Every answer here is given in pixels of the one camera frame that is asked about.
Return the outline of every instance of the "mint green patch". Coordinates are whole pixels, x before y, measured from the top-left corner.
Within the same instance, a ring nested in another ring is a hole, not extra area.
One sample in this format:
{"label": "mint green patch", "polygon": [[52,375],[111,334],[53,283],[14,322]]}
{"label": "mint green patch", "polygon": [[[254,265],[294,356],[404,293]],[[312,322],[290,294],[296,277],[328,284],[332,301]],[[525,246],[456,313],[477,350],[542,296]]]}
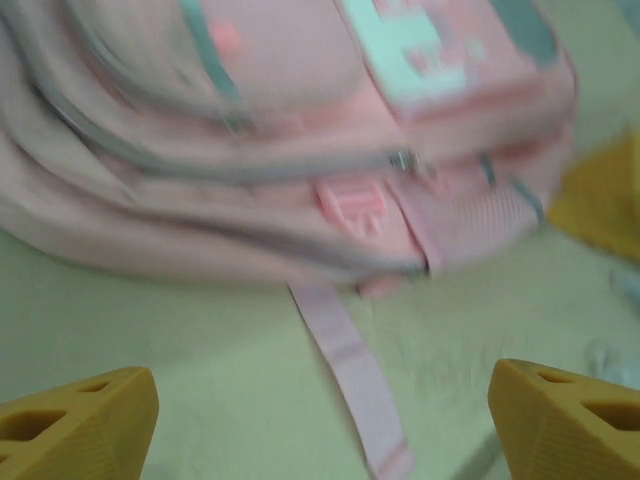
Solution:
{"label": "mint green patch", "polygon": [[391,104],[439,97],[463,90],[467,77],[463,66],[422,74],[408,61],[406,51],[420,49],[439,57],[442,42],[426,12],[381,18],[373,1],[342,0],[360,39],[372,74]]}
{"label": "mint green patch", "polygon": [[558,58],[553,32],[531,0],[490,0],[518,49],[533,57],[539,66],[552,65]]}

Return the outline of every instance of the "orange plastic piece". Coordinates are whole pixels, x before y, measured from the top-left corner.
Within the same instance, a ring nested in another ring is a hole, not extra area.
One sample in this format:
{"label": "orange plastic piece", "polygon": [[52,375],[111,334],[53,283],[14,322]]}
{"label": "orange plastic piece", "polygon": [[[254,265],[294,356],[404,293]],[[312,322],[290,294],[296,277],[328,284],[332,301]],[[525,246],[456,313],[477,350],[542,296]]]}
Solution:
{"label": "orange plastic piece", "polygon": [[243,49],[242,36],[229,22],[215,21],[209,26],[211,38],[223,56],[236,55]]}
{"label": "orange plastic piece", "polygon": [[500,360],[489,407],[513,480],[640,478],[640,391]]}
{"label": "orange plastic piece", "polygon": [[0,479],[138,480],[158,408],[143,368],[1,404]]}
{"label": "orange plastic piece", "polygon": [[640,261],[640,130],[581,161],[548,219],[589,245]]}

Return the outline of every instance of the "light green floor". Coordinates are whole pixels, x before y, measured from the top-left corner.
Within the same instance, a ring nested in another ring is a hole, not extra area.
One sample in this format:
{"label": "light green floor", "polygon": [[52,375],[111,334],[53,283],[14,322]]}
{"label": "light green floor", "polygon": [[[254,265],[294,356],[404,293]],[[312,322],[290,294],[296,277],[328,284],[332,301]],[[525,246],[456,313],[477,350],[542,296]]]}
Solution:
{"label": "light green floor", "polygon": [[[583,76],[582,147],[640,108],[631,97],[640,47],[608,1],[546,0]],[[0,401],[145,365],[161,398],[145,480],[366,479],[339,394],[284,289],[118,279],[4,234],[0,265]],[[612,266],[547,229],[379,303],[345,297],[396,393],[413,478],[451,478],[492,435],[485,395],[498,358],[584,371],[596,338],[640,349],[637,313],[609,290]]]}

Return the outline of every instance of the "yellow object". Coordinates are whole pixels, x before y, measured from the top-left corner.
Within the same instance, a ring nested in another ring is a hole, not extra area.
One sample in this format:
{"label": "yellow object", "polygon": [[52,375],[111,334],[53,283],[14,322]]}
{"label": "yellow object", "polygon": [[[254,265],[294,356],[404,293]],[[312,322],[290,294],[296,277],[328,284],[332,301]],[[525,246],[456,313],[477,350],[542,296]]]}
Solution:
{"label": "yellow object", "polygon": [[580,162],[548,218],[589,245],[640,261],[640,130]]}
{"label": "yellow object", "polygon": [[142,368],[1,404],[0,480],[138,480],[157,418]]}
{"label": "yellow object", "polygon": [[500,360],[489,407],[513,480],[640,478],[640,391]]}

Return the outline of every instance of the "pink plastic buckle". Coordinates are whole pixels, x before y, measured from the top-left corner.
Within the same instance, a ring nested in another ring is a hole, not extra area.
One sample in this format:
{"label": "pink plastic buckle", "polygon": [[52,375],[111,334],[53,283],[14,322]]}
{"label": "pink plastic buckle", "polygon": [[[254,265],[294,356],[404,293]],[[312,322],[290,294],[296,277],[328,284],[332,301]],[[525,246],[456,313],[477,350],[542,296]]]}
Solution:
{"label": "pink plastic buckle", "polygon": [[326,218],[357,238],[375,238],[387,214],[381,187],[369,178],[325,180],[317,186]]}

